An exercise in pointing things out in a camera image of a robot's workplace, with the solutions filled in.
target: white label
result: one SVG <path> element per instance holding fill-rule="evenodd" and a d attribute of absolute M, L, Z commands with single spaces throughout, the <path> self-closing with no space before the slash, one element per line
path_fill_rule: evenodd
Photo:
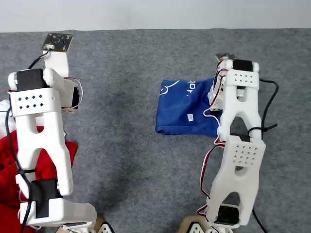
<path fill-rule="evenodd" d="M 187 114 L 188 121 L 193 121 L 193 114 Z"/>

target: white wire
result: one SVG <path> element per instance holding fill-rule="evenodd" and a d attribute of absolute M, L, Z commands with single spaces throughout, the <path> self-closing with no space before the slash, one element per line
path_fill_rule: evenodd
<path fill-rule="evenodd" d="M 64 108 L 62 108 L 62 109 L 74 109 L 74 108 L 78 107 L 78 106 L 81 104 L 82 99 L 83 99 L 83 88 L 82 88 L 82 84 L 81 84 L 80 80 L 78 80 L 78 79 L 76 79 L 76 78 L 64 78 L 64 80 L 65 80 L 65 81 L 66 81 L 66 80 L 75 80 L 75 81 L 77 81 L 77 82 L 79 83 L 79 85 L 80 85 L 81 97 L 80 97 L 80 100 L 79 100 L 78 104 L 75 105 L 75 106 L 73 106 L 73 107 L 64 107 Z"/>
<path fill-rule="evenodd" d="M 20 214 L 20 209 L 18 210 L 17 213 L 17 218 L 19 219 L 19 214 Z M 41 229 L 41 226 L 36 227 L 36 226 L 32 226 L 32 225 L 28 225 L 29 227 L 31 227 L 32 229 L 34 229 L 35 231 L 39 231 Z"/>

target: red wire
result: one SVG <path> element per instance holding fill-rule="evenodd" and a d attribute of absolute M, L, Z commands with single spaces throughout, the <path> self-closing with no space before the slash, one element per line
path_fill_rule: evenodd
<path fill-rule="evenodd" d="M 202 170 L 201 170 L 201 176 L 200 176 L 200 189 L 202 191 L 202 193 L 204 193 L 208 198 L 209 198 L 209 194 L 203 189 L 203 179 L 204 179 L 204 174 L 205 174 L 205 170 L 206 170 L 206 165 L 207 165 L 207 161 L 209 158 L 209 155 L 211 154 L 211 152 L 217 148 L 217 147 L 221 147 L 221 148 L 225 148 L 224 145 L 215 145 L 213 146 L 205 155 L 204 161 L 203 161 L 203 165 L 202 165 Z"/>
<path fill-rule="evenodd" d="M 204 210 L 204 209 L 206 209 L 206 208 L 207 208 L 207 205 L 204 205 L 204 206 L 200 207 L 200 208 L 196 211 L 197 214 L 198 214 L 198 215 L 201 215 L 201 216 L 203 216 L 203 217 L 206 217 L 206 214 L 204 214 L 204 213 L 201 212 L 202 210 Z"/>

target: circuit board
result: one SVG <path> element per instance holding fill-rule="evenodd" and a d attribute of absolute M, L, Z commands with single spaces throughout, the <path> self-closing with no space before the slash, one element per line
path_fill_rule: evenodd
<path fill-rule="evenodd" d="M 53 50 L 56 52 L 67 52 L 72 37 L 73 35 L 71 34 L 49 33 L 45 38 L 41 49 L 45 51 Z"/>

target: black cable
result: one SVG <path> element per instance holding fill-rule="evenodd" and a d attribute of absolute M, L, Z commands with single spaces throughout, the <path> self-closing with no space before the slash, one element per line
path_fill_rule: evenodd
<path fill-rule="evenodd" d="M 33 68 L 34 65 L 41 59 L 41 57 L 47 55 L 51 50 L 52 50 L 52 49 L 49 49 L 46 53 L 44 53 L 44 54 L 38 56 L 38 57 L 31 63 L 31 65 L 28 67 L 28 69 Z"/>
<path fill-rule="evenodd" d="M 256 219 L 258 225 L 259 225 L 260 228 L 262 229 L 262 231 L 263 231 L 264 233 L 268 233 L 267 230 L 266 230 L 266 229 L 264 228 L 264 226 L 262 225 L 262 223 L 260 222 L 260 220 L 258 219 L 258 217 L 257 217 L 257 215 L 256 215 L 256 212 L 255 212 L 255 209 L 254 209 L 254 208 L 253 208 L 253 210 L 252 210 L 252 213 L 253 213 L 254 218 Z"/>
<path fill-rule="evenodd" d="M 267 116 L 267 112 L 268 112 L 268 109 L 273 101 L 273 99 L 275 98 L 275 96 L 277 95 L 278 93 L 278 89 L 279 89 L 279 86 L 277 84 L 277 82 L 275 81 L 271 81 L 271 80 L 265 80 L 265 79 L 259 79 L 261 82 L 264 82 L 264 83 L 273 83 L 276 88 L 274 90 L 274 93 L 272 94 L 272 96 L 270 97 L 266 107 L 264 108 L 264 111 L 263 111 L 263 114 L 262 114 L 262 120 L 261 120 L 261 127 L 264 128 L 264 123 L 265 123 L 265 120 L 266 120 L 266 116 Z"/>
<path fill-rule="evenodd" d="M 263 114 L 262 114 L 262 120 L 261 120 L 261 127 L 253 127 L 251 129 L 248 130 L 248 133 L 252 130 L 261 130 L 261 138 L 263 139 L 263 133 L 264 132 L 267 132 L 269 129 L 272 129 L 274 127 L 277 126 L 277 124 L 274 124 L 270 127 L 264 127 L 264 123 L 265 123 L 265 120 L 266 120 L 266 117 L 267 117 L 267 112 L 268 112 L 268 109 L 273 101 L 273 99 L 275 98 L 276 94 L 278 93 L 278 89 L 279 89 L 279 86 L 277 84 L 277 82 L 275 81 L 271 81 L 271 80 L 265 80 L 265 79 L 259 79 L 261 82 L 264 82 L 264 83 L 273 83 L 276 88 L 274 90 L 274 93 L 272 94 L 272 96 L 270 97 L 266 107 L 264 108 L 264 111 L 263 111 Z M 260 228 L 262 229 L 262 231 L 264 233 L 268 233 L 267 230 L 264 228 L 264 226 L 262 225 L 262 223 L 260 222 L 260 220 L 258 219 L 257 215 L 256 215 L 256 212 L 255 212 L 255 208 L 253 207 L 253 210 L 252 210 L 252 213 L 254 215 L 254 218 L 256 220 L 256 222 L 258 223 L 258 225 L 260 226 Z"/>
<path fill-rule="evenodd" d="M 30 213 L 30 208 L 31 208 L 31 203 L 33 201 L 33 194 L 32 194 L 32 190 L 31 190 L 31 186 L 30 186 L 30 182 L 27 179 L 24 170 L 22 169 L 19 160 L 15 154 L 14 151 L 14 147 L 13 147 L 13 142 L 12 142 L 12 138 L 11 138 L 11 134 L 10 134 L 10 130 L 9 130 L 9 113 L 11 111 L 11 107 L 8 109 L 8 111 L 6 112 L 6 116 L 5 116 L 5 130 L 6 130 L 6 134 L 8 136 L 8 140 L 9 140 L 9 146 L 10 146 L 10 151 L 11 154 L 13 156 L 13 159 L 16 163 L 17 166 L 17 173 L 21 175 L 21 177 L 23 178 L 23 180 L 25 181 L 25 183 L 27 184 L 27 188 L 28 188 L 28 192 L 29 192 L 29 196 L 28 196 L 28 204 L 27 204 L 27 209 L 26 209 L 26 213 L 23 219 L 23 223 L 21 225 L 20 228 L 20 233 L 24 233 L 25 227 L 26 227 L 26 222 Z"/>

